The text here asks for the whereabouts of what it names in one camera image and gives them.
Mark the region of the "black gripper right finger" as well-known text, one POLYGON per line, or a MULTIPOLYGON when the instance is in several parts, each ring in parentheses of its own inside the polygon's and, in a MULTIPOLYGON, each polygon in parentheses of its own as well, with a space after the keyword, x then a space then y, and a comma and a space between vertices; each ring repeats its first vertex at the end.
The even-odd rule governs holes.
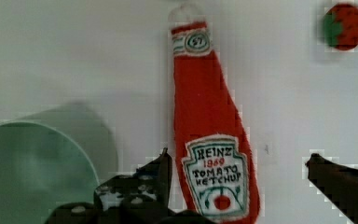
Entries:
POLYGON ((312 153, 305 163, 308 180, 353 224, 358 224, 358 169, 312 153))

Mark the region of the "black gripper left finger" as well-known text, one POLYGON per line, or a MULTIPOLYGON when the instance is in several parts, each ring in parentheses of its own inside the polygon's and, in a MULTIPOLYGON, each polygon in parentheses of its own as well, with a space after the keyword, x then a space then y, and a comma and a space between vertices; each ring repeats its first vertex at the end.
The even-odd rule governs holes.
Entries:
POLYGON ((116 175, 93 191, 92 203, 58 206, 45 224, 214 224, 191 210, 168 207, 172 158, 167 149, 132 175, 116 175))

